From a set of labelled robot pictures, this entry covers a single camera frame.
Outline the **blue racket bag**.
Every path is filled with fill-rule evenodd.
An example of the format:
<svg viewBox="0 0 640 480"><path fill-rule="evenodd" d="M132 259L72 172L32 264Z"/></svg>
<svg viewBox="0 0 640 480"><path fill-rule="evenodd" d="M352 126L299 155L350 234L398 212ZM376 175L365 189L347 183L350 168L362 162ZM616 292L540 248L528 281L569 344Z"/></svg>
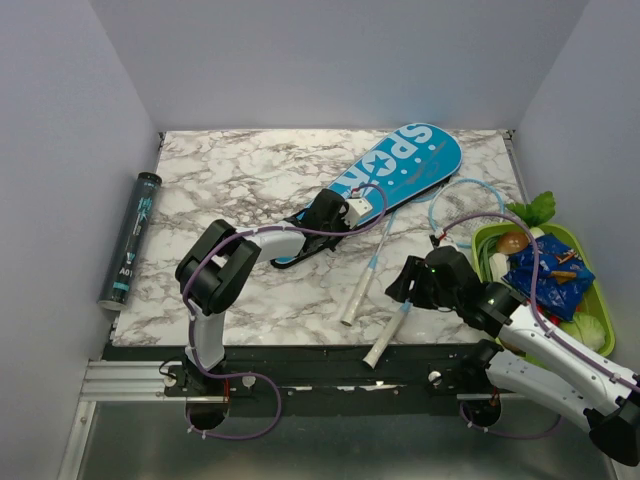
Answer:
<svg viewBox="0 0 640 480"><path fill-rule="evenodd" d="M360 195L373 210L354 228L360 229L445 184L461 164L462 149L453 136L434 125L413 123L387 134L324 189L347 200L353 188L369 185ZM371 188L373 184L381 189ZM296 256L274 259L271 265L289 268L303 261Z"/></svg>

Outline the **black shuttlecock tube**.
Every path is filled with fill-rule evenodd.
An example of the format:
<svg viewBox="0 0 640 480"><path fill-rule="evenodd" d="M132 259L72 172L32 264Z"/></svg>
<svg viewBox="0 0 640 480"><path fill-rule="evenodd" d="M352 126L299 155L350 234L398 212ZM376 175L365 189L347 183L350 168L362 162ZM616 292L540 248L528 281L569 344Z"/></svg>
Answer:
<svg viewBox="0 0 640 480"><path fill-rule="evenodd" d="M161 185L162 179L155 173L138 174L98 298L98 305L105 310L121 311L126 306L139 251Z"/></svg>

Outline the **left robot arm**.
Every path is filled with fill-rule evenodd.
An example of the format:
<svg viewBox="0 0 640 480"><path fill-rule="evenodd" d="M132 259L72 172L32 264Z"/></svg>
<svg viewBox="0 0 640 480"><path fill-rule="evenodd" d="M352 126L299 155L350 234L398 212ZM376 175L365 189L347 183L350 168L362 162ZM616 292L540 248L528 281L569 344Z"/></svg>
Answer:
<svg viewBox="0 0 640 480"><path fill-rule="evenodd" d="M345 198L322 190L310 206L273 226L240 230L225 220L210 224L176 268L182 300L189 311L186 356L193 363L187 382L201 395L222 380L225 313L236 301L254 266L301 261L340 241L349 230Z"/></svg>

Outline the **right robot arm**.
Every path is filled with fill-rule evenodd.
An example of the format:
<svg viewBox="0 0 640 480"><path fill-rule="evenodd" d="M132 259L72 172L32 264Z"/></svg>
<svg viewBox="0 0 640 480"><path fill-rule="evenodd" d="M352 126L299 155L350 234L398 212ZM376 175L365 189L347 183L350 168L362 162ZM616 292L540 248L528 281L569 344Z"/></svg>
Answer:
<svg viewBox="0 0 640 480"><path fill-rule="evenodd" d="M428 310L450 309L468 326L500 340L482 341L464 362L469 390L489 385L519 393L585 431L611 459L639 463L639 376L590 350L526 305L522 295L483 282L452 246L410 256L385 293Z"/></svg>

